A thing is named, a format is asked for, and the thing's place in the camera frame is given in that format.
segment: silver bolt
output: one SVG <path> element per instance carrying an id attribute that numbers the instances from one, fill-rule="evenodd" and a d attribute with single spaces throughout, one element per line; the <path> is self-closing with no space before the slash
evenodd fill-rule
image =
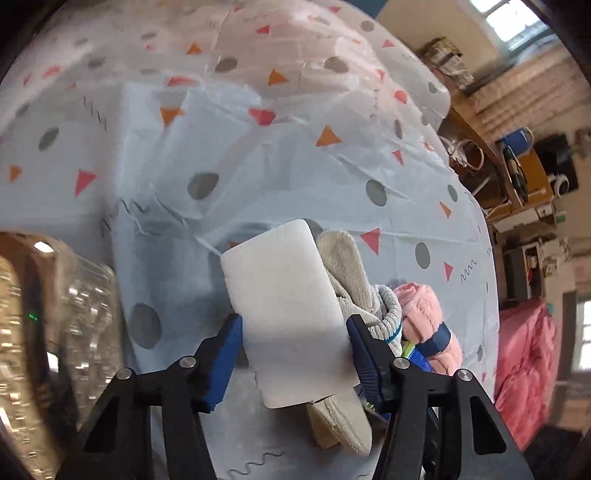
<path id="1" fill-rule="evenodd" d="M 132 373 L 133 372 L 130 368 L 122 368 L 117 372 L 117 378 L 119 378 L 119 380 L 127 380 L 129 377 L 131 377 Z"/>
<path id="2" fill-rule="evenodd" d="M 184 356 L 178 364 L 183 368 L 193 368 L 197 364 L 197 360 L 193 356 Z"/>
<path id="3" fill-rule="evenodd" d="M 400 370 L 406 370 L 408 367 L 410 367 L 410 362 L 403 356 L 399 356 L 398 358 L 394 359 L 394 366 Z"/>
<path id="4" fill-rule="evenodd" d="M 474 378 L 474 375 L 472 375 L 472 372 L 470 372 L 469 370 L 465 370 L 465 369 L 461 369 L 457 371 L 457 377 L 460 380 L 463 380 L 464 382 L 469 382 L 470 380 L 472 380 L 472 378 Z"/>

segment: red blanket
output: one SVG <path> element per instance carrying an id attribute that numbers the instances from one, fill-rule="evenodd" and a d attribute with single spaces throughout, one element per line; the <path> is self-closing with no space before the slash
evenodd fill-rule
<path id="1" fill-rule="evenodd" d="M 546 392 L 556 382 L 556 324 L 532 299 L 500 313 L 495 407 L 523 450 L 548 416 Z"/>

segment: window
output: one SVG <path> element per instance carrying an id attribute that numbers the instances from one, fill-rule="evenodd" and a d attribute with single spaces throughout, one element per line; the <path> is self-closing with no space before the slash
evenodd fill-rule
<path id="1" fill-rule="evenodd" d="M 521 0 L 470 0 L 510 50 L 549 31 Z"/>
<path id="2" fill-rule="evenodd" d="M 574 370 L 591 370 L 591 300 L 580 302 L 577 305 L 577 343 L 580 345 L 580 356 L 573 358 Z"/>

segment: rolled pink cloth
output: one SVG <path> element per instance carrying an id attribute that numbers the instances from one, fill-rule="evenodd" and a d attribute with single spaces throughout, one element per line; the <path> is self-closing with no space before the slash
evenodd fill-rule
<path id="1" fill-rule="evenodd" d="M 407 283 L 397 287 L 394 293 L 402 307 L 402 334 L 415 345 L 430 340 L 443 323 L 443 312 L 435 292 L 428 285 Z M 453 375 L 462 365 L 462 348 L 450 331 L 447 346 L 428 357 L 433 371 Z"/>

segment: blue gripper pad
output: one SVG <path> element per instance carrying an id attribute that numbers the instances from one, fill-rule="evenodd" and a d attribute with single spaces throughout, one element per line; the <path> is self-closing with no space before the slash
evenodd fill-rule
<path id="1" fill-rule="evenodd" d="M 228 316 L 215 337 L 206 338 L 195 353 L 199 375 L 206 381 L 203 402 L 210 411 L 223 400 L 236 358 L 242 349 L 242 317 Z"/>
<path id="2" fill-rule="evenodd" d="M 395 356 L 386 342 L 371 336 L 360 315 L 348 318 L 347 331 L 363 394 L 380 412 L 382 406 L 394 396 L 389 366 Z"/>

